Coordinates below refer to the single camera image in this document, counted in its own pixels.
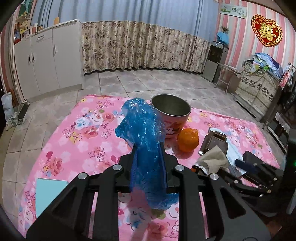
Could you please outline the beige cloth pouch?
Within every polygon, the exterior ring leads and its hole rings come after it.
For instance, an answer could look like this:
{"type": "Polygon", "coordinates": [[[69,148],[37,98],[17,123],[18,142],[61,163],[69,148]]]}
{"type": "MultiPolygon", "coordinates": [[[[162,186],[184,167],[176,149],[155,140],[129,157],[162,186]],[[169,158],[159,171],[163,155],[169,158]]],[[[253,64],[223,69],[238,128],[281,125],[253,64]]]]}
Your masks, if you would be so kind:
{"type": "Polygon", "coordinates": [[[205,175],[218,173],[220,169],[228,171],[229,162],[222,150],[216,145],[214,148],[203,154],[193,165],[201,168],[205,175]]]}

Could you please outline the blue plastic bag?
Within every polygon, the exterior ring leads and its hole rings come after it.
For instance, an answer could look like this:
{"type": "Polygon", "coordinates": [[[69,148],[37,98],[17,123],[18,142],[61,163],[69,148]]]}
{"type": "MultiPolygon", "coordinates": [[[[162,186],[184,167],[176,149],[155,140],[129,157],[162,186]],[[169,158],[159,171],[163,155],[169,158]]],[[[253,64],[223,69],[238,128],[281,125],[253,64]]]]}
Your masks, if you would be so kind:
{"type": "Polygon", "coordinates": [[[156,110],[144,99],[127,100],[121,108],[124,119],[115,129],[117,137],[138,148],[137,185],[152,209],[167,210],[177,203],[177,193],[168,194],[163,188],[159,142],[166,137],[165,124],[156,110]]]}

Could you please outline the white blue wipes pack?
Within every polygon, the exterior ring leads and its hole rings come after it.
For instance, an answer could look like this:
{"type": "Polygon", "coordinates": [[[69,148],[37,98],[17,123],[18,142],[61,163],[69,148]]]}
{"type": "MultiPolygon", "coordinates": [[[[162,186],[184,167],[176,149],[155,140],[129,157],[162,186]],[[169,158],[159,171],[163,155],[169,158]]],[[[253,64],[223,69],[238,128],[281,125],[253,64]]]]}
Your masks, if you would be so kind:
{"type": "Polygon", "coordinates": [[[237,178],[239,178],[246,173],[245,171],[236,167],[235,165],[236,159],[243,160],[242,154],[238,151],[236,145],[234,145],[229,138],[227,138],[227,143],[228,143],[228,150],[227,150],[226,158],[228,159],[228,162],[229,162],[228,170],[233,176],[236,176],[237,178]]]}

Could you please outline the orange fruit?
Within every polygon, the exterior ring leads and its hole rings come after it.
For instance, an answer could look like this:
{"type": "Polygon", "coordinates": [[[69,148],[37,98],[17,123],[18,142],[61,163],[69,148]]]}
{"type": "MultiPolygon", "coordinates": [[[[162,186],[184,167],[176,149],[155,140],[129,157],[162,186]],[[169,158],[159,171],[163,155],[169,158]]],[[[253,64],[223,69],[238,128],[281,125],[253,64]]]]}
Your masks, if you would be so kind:
{"type": "Polygon", "coordinates": [[[199,132],[195,128],[185,128],[177,136],[177,144],[182,152],[192,152],[199,145],[199,132]]]}

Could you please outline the dark brown ashtray tin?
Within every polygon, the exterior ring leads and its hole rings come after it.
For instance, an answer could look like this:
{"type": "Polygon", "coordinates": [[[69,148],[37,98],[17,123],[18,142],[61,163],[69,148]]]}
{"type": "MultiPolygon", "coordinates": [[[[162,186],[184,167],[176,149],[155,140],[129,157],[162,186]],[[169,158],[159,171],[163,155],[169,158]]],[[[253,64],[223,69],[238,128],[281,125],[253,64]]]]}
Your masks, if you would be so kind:
{"type": "Polygon", "coordinates": [[[208,130],[208,134],[205,136],[199,150],[199,155],[202,156],[209,150],[213,149],[215,146],[218,146],[224,155],[226,155],[228,150],[227,137],[220,131],[208,130]]]}

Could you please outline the pink metal cup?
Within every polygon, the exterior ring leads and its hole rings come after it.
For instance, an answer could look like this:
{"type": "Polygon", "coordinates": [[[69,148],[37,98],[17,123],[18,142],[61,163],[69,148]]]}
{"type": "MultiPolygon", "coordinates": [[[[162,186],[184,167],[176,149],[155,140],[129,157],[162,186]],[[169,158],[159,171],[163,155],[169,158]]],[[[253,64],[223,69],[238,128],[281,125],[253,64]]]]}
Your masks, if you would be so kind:
{"type": "Polygon", "coordinates": [[[153,96],[151,105],[165,124],[166,138],[175,138],[178,135],[192,111],[188,102],[172,94],[153,96]]]}

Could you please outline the pink floral tablecloth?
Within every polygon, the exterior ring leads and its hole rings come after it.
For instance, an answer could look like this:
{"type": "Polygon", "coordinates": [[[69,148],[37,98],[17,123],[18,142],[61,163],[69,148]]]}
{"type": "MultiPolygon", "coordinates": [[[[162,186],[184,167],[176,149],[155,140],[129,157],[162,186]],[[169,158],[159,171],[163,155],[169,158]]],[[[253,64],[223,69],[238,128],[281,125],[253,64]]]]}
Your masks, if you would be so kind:
{"type": "MultiPolygon", "coordinates": [[[[123,120],[123,97],[88,95],[79,101],[57,127],[43,147],[29,174],[18,210],[18,230],[22,235],[37,218],[36,181],[56,179],[72,181],[79,173],[103,172],[118,163],[131,147],[115,135],[123,120]]],[[[208,130],[223,132],[236,152],[249,151],[262,161],[278,167],[277,160],[264,135],[250,121],[193,108],[186,122],[195,128],[202,141],[208,130]]],[[[149,208],[142,192],[118,196],[120,240],[177,240],[179,206],[166,211],[149,208]]]]}

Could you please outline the patterned covered chest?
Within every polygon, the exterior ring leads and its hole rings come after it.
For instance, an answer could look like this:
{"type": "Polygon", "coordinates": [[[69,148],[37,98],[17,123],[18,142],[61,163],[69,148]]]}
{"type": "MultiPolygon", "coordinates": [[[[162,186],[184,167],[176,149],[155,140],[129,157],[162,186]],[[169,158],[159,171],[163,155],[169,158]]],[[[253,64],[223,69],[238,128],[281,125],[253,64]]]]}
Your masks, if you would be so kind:
{"type": "Polygon", "coordinates": [[[280,79],[261,67],[251,73],[252,61],[243,64],[243,71],[234,100],[245,108],[255,119],[263,123],[271,113],[270,107],[276,96],[280,79]]]}

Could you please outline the small metal side table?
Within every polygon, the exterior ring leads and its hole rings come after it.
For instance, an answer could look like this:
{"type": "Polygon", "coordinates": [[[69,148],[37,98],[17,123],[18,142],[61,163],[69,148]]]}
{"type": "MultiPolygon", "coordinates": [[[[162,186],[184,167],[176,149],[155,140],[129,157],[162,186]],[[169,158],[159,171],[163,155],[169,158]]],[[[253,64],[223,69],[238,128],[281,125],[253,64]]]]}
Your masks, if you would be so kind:
{"type": "Polygon", "coordinates": [[[233,77],[240,78],[242,76],[242,71],[237,70],[236,68],[222,64],[220,62],[217,63],[220,67],[220,74],[217,80],[217,83],[215,84],[215,88],[218,87],[219,84],[225,84],[225,94],[228,93],[228,89],[231,85],[233,77]]]}

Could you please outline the grey water dispenser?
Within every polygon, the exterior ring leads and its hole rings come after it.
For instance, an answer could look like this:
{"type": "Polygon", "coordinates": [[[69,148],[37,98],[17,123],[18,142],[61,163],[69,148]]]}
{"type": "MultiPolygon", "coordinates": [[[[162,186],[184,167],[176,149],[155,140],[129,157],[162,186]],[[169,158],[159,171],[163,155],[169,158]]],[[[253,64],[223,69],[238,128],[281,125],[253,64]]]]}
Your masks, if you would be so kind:
{"type": "Polygon", "coordinates": [[[202,77],[216,84],[221,72],[219,64],[225,64],[229,48],[222,43],[212,41],[202,77]]]}

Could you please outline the blue floral curtain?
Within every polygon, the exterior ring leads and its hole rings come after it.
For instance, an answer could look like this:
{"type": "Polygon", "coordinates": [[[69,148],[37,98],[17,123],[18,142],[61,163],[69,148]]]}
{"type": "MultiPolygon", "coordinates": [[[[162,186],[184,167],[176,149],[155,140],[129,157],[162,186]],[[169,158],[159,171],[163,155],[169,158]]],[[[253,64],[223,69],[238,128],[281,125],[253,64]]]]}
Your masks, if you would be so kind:
{"type": "Polygon", "coordinates": [[[79,20],[85,73],[157,68],[202,72],[218,1],[37,1],[32,23],[79,20]]]}

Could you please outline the white cabinet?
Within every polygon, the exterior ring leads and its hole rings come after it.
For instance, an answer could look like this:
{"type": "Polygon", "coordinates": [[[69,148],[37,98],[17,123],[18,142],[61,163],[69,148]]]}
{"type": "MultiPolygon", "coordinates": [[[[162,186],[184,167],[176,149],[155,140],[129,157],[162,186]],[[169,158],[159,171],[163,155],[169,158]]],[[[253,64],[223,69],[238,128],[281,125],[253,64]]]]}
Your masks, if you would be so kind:
{"type": "Polygon", "coordinates": [[[81,30],[81,22],[71,20],[29,35],[15,45],[16,73],[25,100],[83,88],[81,30]]]}

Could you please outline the blue covered bottle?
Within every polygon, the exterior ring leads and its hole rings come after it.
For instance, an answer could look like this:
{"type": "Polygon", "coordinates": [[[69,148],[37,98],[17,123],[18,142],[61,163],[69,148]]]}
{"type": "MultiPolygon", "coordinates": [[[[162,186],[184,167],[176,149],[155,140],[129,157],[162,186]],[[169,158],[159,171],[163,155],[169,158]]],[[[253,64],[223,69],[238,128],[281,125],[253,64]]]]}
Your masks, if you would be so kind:
{"type": "Polygon", "coordinates": [[[217,33],[217,41],[219,43],[222,43],[223,45],[228,46],[229,45],[229,36],[227,33],[224,32],[218,32],[217,33]]]}

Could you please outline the red gold heart decoration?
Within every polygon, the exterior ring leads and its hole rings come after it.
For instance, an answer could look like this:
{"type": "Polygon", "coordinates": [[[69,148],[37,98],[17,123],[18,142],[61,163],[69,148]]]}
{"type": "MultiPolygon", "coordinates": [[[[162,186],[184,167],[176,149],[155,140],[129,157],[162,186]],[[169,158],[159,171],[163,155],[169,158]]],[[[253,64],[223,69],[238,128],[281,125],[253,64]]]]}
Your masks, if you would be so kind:
{"type": "Polygon", "coordinates": [[[282,41],[282,28],[272,19],[267,19],[262,15],[254,15],[251,18],[251,26],[264,47],[274,47],[282,41]]]}

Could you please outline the landscape wall picture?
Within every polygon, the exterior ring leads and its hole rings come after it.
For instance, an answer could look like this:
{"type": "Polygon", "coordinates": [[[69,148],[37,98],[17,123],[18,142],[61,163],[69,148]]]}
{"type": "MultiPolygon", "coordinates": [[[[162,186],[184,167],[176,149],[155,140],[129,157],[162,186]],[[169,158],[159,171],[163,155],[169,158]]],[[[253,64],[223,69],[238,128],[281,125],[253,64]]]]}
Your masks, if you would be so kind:
{"type": "Polygon", "coordinates": [[[237,18],[246,19],[247,7],[233,4],[222,4],[220,13],[222,15],[235,16],[237,18]]]}

